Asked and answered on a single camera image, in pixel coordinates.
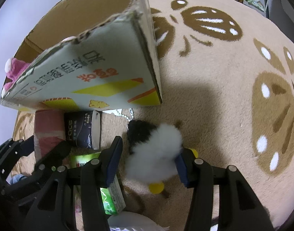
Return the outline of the black white penguin plush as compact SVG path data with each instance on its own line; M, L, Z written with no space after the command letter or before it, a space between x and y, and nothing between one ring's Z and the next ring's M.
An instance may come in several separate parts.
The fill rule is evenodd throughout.
M126 177L147 184L152 194L165 194L164 181L177 175L175 159L184 148L178 125L132 120L127 139Z

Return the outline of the pink plush bear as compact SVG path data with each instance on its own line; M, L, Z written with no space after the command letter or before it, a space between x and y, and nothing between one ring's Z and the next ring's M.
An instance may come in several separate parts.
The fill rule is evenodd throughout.
M9 58L5 64L6 78L10 79L10 82L4 84L1 91L1 98L4 97L6 92L13 86L20 75L30 66L30 63L18 60L16 58Z

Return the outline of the white plastic bag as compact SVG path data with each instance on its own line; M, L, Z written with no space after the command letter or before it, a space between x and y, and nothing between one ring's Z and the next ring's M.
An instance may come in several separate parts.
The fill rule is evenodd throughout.
M110 216L108 224L110 230L120 231L169 230L169 227L162 227L144 215L127 211Z

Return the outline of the pink red package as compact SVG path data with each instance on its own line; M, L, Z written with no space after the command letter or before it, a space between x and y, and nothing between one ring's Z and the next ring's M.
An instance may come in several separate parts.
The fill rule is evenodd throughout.
M64 112L61 110L36 111L34 124L35 160L42 159L63 140L65 140Z

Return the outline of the dark tissue pack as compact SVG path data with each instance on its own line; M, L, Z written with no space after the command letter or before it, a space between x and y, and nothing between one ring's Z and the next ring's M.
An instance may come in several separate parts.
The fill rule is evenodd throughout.
M64 113L66 140L74 141L78 148L100 150L100 117L95 110Z

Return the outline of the beige patterned rug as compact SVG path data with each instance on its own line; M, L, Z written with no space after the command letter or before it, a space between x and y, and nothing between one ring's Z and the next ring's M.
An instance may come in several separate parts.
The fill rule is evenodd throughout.
M95 2L91 23L73 12ZM64 0L25 37L15 57L32 62L68 35L78 35L131 0ZM278 229L294 211L294 43L269 19L233 0L148 0L158 43L163 103L134 109L135 118L174 124L181 121L186 148L198 149L209 164L234 164L246 178ZM223 19L221 37L194 19ZM184 230L192 190L175 176L165 196L124 174L126 211L147 216L170 230Z

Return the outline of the brown cardboard box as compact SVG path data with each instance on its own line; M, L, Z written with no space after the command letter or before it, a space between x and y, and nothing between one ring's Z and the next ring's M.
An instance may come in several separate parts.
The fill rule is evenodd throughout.
M148 0L61 0L14 58L30 63L0 99L16 110L114 110L162 103Z

